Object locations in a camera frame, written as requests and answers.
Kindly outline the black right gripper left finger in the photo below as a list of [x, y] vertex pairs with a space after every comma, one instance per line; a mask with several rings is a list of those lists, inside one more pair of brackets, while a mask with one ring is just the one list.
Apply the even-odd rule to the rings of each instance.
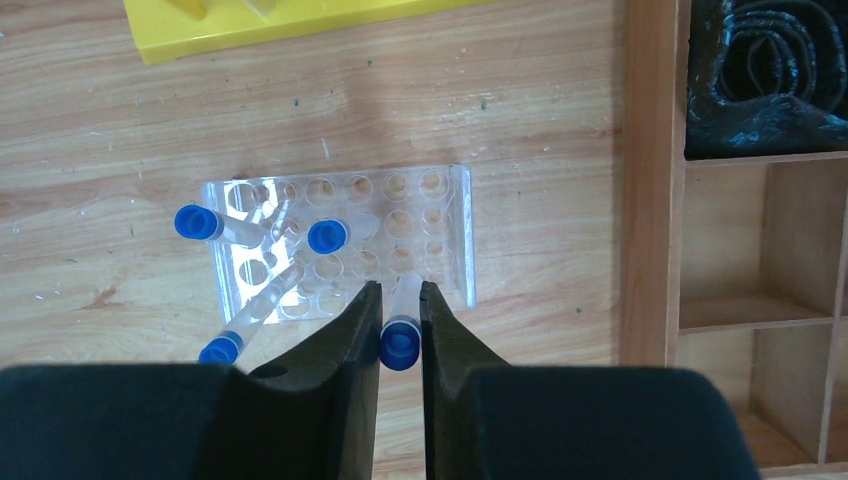
[[382, 289], [251, 372], [223, 364], [1, 372], [5, 479], [368, 479]]

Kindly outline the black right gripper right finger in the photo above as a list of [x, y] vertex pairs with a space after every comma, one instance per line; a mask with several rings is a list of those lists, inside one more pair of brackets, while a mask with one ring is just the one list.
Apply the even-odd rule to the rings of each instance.
[[420, 293], [430, 479], [756, 479], [721, 393], [663, 367], [515, 366]]

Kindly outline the blue-capped tube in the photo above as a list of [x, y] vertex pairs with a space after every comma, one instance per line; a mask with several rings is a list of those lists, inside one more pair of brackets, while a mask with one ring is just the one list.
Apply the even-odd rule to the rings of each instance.
[[380, 229], [379, 219], [371, 213], [359, 213], [347, 219], [327, 218], [316, 221], [307, 232], [310, 249], [319, 255], [333, 254], [350, 243], [372, 239]]
[[210, 243], [258, 248], [268, 229], [198, 205], [180, 208], [174, 217], [176, 232], [184, 238]]
[[232, 365], [264, 322], [279, 307], [283, 296], [304, 275], [304, 269], [290, 265], [252, 296], [226, 326], [199, 352], [200, 364]]
[[418, 274], [403, 274], [390, 296], [388, 319], [383, 325], [379, 344], [379, 358], [390, 370], [407, 370], [419, 358], [422, 283], [423, 279]]

